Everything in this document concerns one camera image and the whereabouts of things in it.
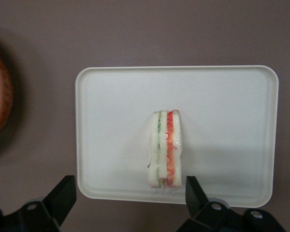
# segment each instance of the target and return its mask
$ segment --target sandwich slice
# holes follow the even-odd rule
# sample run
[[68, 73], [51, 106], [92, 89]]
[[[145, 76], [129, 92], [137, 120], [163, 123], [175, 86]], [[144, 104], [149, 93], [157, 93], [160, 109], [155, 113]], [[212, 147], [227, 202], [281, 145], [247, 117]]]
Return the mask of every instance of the sandwich slice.
[[153, 188], [181, 187], [182, 152], [178, 110], [155, 112], [150, 136], [148, 181]]

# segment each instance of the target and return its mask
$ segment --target black clamp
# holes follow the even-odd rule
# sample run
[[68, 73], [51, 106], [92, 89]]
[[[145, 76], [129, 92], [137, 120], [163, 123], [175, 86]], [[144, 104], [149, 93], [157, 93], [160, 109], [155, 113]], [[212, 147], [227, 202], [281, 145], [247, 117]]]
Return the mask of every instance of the black clamp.
[[59, 232], [76, 201], [75, 177], [65, 176], [41, 202], [30, 202], [3, 216], [0, 232]]
[[268, 212], [248, 209], [243, 216], [222, 201], [209, 201], [194, 176], [186, 179], [189, 218], [177, 232], [286, 232]]

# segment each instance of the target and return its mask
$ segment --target screw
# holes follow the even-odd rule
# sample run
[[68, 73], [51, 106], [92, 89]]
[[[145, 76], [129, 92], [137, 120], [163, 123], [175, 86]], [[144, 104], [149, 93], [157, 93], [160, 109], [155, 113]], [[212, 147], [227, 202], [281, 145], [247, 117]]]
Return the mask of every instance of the screw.
[[221, 210], [221, 209], [222, 209], [222, 208], [221, 208], [221, 205], [218, 204], [218, 203], [212, 203], [212, 208], [213, 208], [213, 209], [216, 209], [216, 210]]
[[263, 218], [263, 215], [259, 211], [254, 210], [254, 211], [251, 211], [250, 213], [255, 218], [258, 218], [258, 219], [262, 219]]
[[36, 204], [30, 204], [27, 206], [27, 210], [32, 210], [32, 209], [35, 209], [37, 207]]

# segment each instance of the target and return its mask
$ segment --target green filling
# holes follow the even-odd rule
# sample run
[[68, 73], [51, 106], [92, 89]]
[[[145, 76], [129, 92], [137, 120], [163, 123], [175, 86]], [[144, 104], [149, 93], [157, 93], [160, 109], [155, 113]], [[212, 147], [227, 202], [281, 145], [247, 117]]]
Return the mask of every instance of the green filling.
[[158, 118], [158, 155], [157, 155], [157, 180], [158, 187], [162, 187], [162, 180], [159, 178], [159, 162], [160, 162], [160, 132], [161, 132], [161, 111]]

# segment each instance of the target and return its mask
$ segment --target white cutting board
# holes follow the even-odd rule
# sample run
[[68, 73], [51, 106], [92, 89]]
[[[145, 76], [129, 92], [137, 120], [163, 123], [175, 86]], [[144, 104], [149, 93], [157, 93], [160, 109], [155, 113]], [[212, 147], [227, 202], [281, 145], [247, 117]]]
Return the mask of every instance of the white cutting board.
[[[87, 68], [75, 83], [77, 180], [90, 198], [185, 204], [196, 176], [208, 197], [258, 207], [272, 195], [278, 77], [266, 66]], [[154, 111], [178, 109], [182, 188], [147, 180]]]

